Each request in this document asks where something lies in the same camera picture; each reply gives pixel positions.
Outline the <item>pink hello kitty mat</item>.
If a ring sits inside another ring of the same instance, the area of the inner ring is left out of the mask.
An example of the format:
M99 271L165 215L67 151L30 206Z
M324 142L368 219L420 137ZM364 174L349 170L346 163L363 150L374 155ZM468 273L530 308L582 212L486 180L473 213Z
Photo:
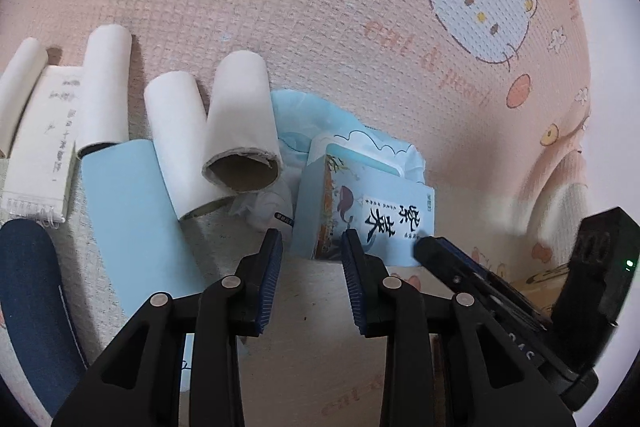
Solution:
M41 39L81 59L91 29L134 37L133 136L144 86L173 69L208 93L224 54L265 57L278 88L310 92L414 144L436 190L436 229L510 281L567 262L587 212L579 141L590 116L587 35L578 0L490 0L520 30L506 60L465 51L428 0L1 0L1 49Z

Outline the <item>white stitched booklet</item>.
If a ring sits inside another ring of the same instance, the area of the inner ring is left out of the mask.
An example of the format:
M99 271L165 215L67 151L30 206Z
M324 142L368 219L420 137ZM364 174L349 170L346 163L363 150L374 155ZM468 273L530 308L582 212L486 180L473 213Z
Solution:
M26 106L9 159L1 209L11 217L62 225L75 162L82 69L48 66Z

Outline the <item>thin white paper roll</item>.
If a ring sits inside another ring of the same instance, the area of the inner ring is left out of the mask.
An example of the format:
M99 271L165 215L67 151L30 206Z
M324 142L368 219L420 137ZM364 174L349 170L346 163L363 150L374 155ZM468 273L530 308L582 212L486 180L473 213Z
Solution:
M0 150L10 155L22 114L49 57L36 38L26 38L15 51L0 81Z

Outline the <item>light blue case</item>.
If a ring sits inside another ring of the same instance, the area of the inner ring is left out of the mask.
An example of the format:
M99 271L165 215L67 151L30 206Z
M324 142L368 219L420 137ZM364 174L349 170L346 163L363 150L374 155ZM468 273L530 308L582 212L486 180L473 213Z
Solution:
M127 317L151 295L204 291L150 140L131 140L81 159L93 237Z

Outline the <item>baby wipes pack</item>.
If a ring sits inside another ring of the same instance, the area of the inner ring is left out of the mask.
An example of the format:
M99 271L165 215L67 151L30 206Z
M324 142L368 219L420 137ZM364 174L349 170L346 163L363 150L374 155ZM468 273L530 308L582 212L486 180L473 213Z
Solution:
M355 115L302 91L271 93L283 169L279 180L265 190L235 197L232 216L240 216L257 230L265 230L278 212L292 218L303 170L334 148L401 178L422 183L426 162L405 141L363 124Z

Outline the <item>light blue tea box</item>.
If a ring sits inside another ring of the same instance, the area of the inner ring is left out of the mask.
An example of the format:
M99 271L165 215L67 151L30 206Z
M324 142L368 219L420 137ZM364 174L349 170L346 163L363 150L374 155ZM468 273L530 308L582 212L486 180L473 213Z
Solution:
M415 267L413 245L435 234L435 210L434 188L326 153L303 169L291 253L338 261L343 233L352 230L388 267Z

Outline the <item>navy blue glasses case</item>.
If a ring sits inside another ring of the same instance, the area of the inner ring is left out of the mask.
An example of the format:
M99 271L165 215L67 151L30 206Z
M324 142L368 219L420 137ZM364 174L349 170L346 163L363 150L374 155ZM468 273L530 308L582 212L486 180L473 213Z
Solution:
M55 415L87 361L67 309L58 255L35 221L14 219L1 227L1 308L30 387Z

